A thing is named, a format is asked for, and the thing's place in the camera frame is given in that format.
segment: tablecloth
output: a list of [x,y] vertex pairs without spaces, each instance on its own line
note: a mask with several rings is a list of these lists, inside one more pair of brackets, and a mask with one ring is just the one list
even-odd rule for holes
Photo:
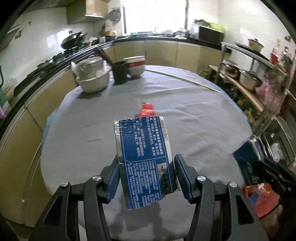
[[[116,155],[114,121],[133,118],[142,102],[152,103],[165,117],[173,155],[181,153],[188,165],[213,182],[243,184],[232,153],[252,134],[247,118],[217,86],[182,69],[146,66],[211,86],[217,93],[178,78],[145,71],[140,78],[86,94],[80,87],[62,101],[46,137],[41,172],[54,193],[62,181],[87,181],[111,164]],[[117,240],[174,240],[186,237],[194,205],[181,191],[147,207],[127,210],[121,183],[104,211],[109,232]],[[84,226],[83,205],[79,223]]]

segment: red and white bowl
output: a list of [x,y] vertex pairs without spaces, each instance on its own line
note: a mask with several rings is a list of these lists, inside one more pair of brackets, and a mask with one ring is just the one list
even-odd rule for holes
[[145,71],[145,56],[124,58],[126,69],[131,76],[140,76]]

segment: black countertop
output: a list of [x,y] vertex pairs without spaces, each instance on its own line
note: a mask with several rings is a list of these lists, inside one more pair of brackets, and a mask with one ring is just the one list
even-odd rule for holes
[[48,72],[46,72],[43,77],[35,76],[35,77],[30,77],[28,75],[21,83],[19,83],[16,88],[15,88],[15,94],[14,98],[17,99],[15,103],[13,103],[11,110],[7,114],[5,120],[3,123],[0,125],[0,139],[3,137],[5,130],[9,126],[10,122],[14,118],[14,116],[17,114],[17,112],[21,109],[21,107],[24,105],[24,103],[29,99],[29,97],[38,90],[45,82],[47,82],[50,78],[52,78],[54,75],[56,75],[58,72],[63,70],[64,68],[67,68],[71,62],[76,62],[83,57],[93,53],[93,49],[100,46],[100,47],[108,47],[111,46],[113,43],[120,43],[120,42],[128,42],[128,41],[145,41],[145,40],[164,40],[164,41],[174,41],[174,42],[183,42],[183,43],[190,43],[190,44],[195,44],[199,46],[204,46],[204,47],[209,47],[212,49],[217,49],[221,50],[221,45],[216,45],[212,43],[208,43],[205,41],[201,40],[196,40],[196,39],[176,39],[176,38],[171,38],[171,37],[159,37],[159,36],[152,36],[152,37],[136,37],[136,38],[130,38],[130,37],[121,37],[115,41],[110,41],[107,43],[101,43],[98,45],[93,45],[91,47],[88,47],[86,49],[83,49],[70,57],[67,57],[60,61],[58,64],[56,64],[55,68],[50,69]]

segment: frying pan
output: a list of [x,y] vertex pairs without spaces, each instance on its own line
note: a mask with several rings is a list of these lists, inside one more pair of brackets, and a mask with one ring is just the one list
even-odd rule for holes
[[72,49],[72,48],[82,45],[82,43],[84,42],[84,40],[86,38],[87,33],[85,33],[83,35],[78,35],[79,33],[72,34],[73,36],[70,35],[69,37],[72,36],[71,38],[69,38],[69,37],[65,38],[61,44],[61,47],[63,49]]

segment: window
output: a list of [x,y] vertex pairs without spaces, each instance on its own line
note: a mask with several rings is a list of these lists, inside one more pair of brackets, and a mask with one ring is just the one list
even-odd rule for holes
[[125,33],[177,31],[185,26],[185,0],[123,0]]

